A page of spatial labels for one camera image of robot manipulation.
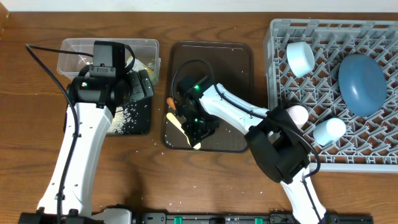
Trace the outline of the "pile of rice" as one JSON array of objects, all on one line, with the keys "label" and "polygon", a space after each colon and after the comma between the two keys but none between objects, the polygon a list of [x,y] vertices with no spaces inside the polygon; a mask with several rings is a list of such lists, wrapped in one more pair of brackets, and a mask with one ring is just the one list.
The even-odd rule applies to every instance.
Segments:
[{"label": "pile of rice", "polygon": [[145,102],[130,103],[116,108],[108,136],[141,135],[150,129],[150,105]]}]

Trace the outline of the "pink cup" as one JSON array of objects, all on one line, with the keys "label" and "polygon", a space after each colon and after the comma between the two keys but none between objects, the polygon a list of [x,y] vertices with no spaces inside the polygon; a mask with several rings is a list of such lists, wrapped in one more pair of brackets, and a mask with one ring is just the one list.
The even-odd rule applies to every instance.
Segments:
[{"label": "pink cup", "polygon": [[309,114],[306,108],[304,108],[303,106],[292,106],[286,109],[286,112],[288,112],[289,116],[292,118],[293,122],[299,129],[301,129],[308,121]]}]

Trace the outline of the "light blue cup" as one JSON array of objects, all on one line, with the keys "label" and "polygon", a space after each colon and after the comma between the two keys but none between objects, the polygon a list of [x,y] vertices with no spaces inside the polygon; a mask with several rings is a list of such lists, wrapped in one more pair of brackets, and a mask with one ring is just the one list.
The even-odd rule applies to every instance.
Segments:
[{"label": "light blue cup", "polygon": [[313,137],[316,143],[326,146],[336,142],[346,132],[345,123],[339,118],[330,118],[318,125],[313,130]]}]

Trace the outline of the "yellow plastic spoon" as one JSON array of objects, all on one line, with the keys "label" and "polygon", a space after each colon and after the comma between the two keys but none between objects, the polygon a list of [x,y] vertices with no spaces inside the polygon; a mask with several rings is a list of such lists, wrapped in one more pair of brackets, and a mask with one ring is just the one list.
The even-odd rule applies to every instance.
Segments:
[{"label": "yellow plastic spoon", "polygon": [[177,119],[177,117],[173,113],[167,113],[166,118],[186,137],[187,143],[190,147],[192,147],[194,150],[201,149],[200,142],[194,146],[191,145],[188,136],[186,135],[185,131],[182,129],[182,124],[180,123],[180,121]]}]

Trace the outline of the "light blue bowl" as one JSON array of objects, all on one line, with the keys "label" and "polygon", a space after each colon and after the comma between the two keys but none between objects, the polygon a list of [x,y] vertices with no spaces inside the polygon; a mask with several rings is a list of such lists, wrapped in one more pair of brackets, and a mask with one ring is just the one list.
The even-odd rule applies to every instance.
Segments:
[{"label": "light blue bowl", "polygon": [[287,45],[287,61],[292,73],[301,78],[315,67],[315,57],[306,42],[294,42]]}]

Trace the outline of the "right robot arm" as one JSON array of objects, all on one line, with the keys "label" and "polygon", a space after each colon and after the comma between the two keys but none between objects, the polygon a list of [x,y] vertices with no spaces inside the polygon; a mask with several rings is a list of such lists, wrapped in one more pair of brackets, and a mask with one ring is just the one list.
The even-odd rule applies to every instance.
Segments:
[{"label": "right robot arm", "polygon": [[172,83],[172,93],[181,97],[177,116],[189,145],[196,146],[215,133],[223,120],[244,135],[257,166],[270,180],[281,184],[299,223],[325,223],[326,209],[310,180],[308,155],[313,147],[303,138],[288,112],[268,110],[234,96],[209,77],[196,81],[184,77]]}]

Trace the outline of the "dark blue plate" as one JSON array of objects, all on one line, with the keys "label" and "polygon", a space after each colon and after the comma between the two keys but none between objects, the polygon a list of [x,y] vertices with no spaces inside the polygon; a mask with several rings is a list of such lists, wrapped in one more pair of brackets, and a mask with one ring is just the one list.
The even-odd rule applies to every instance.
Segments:
[{"label": "dark blue plate", "polygon": [[367,55],[346,56],[340,63],[338,84],[347,108],[356,116],[379,111],[387,97],[382,68]]}]

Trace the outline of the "orange carrot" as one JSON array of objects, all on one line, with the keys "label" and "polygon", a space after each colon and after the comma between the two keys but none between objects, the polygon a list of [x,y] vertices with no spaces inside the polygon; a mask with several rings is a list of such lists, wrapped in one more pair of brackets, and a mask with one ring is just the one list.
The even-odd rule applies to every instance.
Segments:
[{"label": "orange carrot", "polygon": [[166,99],[166,103],[173,109],[176,110],[176,105],[172,97]]}]

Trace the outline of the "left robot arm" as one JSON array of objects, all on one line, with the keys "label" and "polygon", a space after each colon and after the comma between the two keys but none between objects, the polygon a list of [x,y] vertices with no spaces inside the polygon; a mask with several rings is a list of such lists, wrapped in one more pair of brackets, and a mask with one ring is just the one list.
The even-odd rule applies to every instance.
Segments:
[{"label": "left robot arm", "polygon": [[93,59],[71,84],[63,87],[48,75],[68,104],[64,137],[44,196],[34,213],[23,212],[19,223],[136,223],[139,218],[125,205],[92,213],[93,183],[102,145],[117,107],[154,94],[147,71],[135,72],[134,51],[120,42],[97,40]]}]

